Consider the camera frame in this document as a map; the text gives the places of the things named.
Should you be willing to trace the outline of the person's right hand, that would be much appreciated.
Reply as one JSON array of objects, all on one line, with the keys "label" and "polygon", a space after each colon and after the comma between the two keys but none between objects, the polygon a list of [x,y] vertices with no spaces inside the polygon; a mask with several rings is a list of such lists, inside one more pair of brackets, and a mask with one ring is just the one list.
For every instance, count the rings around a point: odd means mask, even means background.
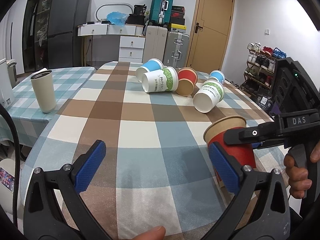
[{"label": "person's right hand", "polygon": [[310,189],[312,180],[308,178],[308,170],[304,167],[296,167],[293,156],[285,155],[285,172],[289,176],[290,194],[295,199],[303,199],[305,191]]}]

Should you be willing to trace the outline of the person's left hand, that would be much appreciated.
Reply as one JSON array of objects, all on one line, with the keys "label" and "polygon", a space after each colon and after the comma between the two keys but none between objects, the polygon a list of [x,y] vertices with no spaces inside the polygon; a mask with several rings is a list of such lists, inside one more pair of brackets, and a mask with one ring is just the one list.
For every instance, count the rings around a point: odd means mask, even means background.
[{"label": "person's left hand", "polygon": [[166,229],[163,226],[157,226],[149,231],[137,235],[132,240],[163,240],[165,237]]}]

